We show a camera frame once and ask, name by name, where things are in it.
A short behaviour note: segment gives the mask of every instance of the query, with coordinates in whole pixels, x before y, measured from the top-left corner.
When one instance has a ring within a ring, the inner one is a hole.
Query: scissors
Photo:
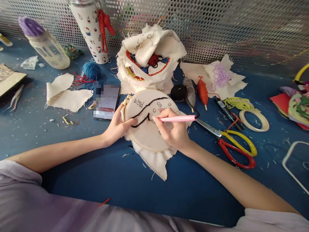
[[[196,119],[196,122],[198,124],[200,124],[204,129],[208,130],[212,135],[214,135],[218,139],[218,144],[220,145],[220,147],[222,148],[222,150],[224,151],[226,156],[229,158],[229,160],[232,161],[235,165],[237,165],[238,167],[243,168],[243,169],[253,169],[253,168],[255,168],[256,162],[255,162],[253,157],[256,156],[258,154],[258,152],[257,152],[257,149],[255,148],[254,144],[251,142],[250,139],[248,139],[246,136],[244,136],[243,134],[241,134],[237,131],[233,131],[233,130],[220,131],[220,130],[217,130],[217,129],[211,127],[210,125],[208,125],[207,123],[199,120],[199,119]],[[243,146],[241,146],[229,134],[235,134],[235,135],[238,135],[239,137],[241,137],[249,145],[251,152],[247,151]],[[236,147],[225,142],[223,140],[223,136],[228,138]],[[235,151],[238,151],[240,154],[246,156],[249,160],[249,164],[248,165],[242,165],[239,162],[237,162],[231,156],[231,154],[229,153],[229,151],[226,147],[232,148]]]

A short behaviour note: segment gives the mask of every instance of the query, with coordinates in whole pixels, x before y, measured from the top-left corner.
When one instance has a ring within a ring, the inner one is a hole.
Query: perforated metal screen
[[[103,10],[116,31],[108,31],[115,55],[122,33],[140,33],[146,24],[173,29],[188,55],[210,63],[228,53],[235,66],[291,75],[309,61],[309,0],[106,0]],[[65,0],[0,0],[0,32],[23,36],[18,16],[38,20],[61,44],[87,47]]]

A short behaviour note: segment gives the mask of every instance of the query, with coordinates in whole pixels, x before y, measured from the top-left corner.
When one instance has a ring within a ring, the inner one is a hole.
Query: smartphone
[[[95,120],[111,121],[118,106],[121,85],[104,84],[96,81],[93,84],[93,118]]]

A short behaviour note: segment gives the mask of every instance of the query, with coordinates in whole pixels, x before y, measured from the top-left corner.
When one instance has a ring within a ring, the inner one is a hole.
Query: orange yarn spool
[[[199,76],[199,81],[197,83],[196,91],[199,95],[200,100],[205,106],[205,109],[207,110],[207,102],[208,102],[208,91],[206,88],[206,83],[202,81],[202,76]]]

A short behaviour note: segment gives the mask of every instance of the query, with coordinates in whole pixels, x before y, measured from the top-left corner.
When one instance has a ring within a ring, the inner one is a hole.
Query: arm
[[[177,116],[170,108],[157,118]],[[168,131],[164,124],[153,118],[162,137],[181,153],[195,160],[213,175],[245,208],[267,211],[297,212],[290,204],[264,185],[220,158],[212,155],[189,139],[185,123],[173,122],[174,128]]]
[[[35,148],[6,160],[15,161],[37,173],[42,173],[82,154],[108,147],[121,138],[131,125],[137,123],[136,119],[122,122],[122,108],[123,104],[120,104],[109,127],[101,135]]]

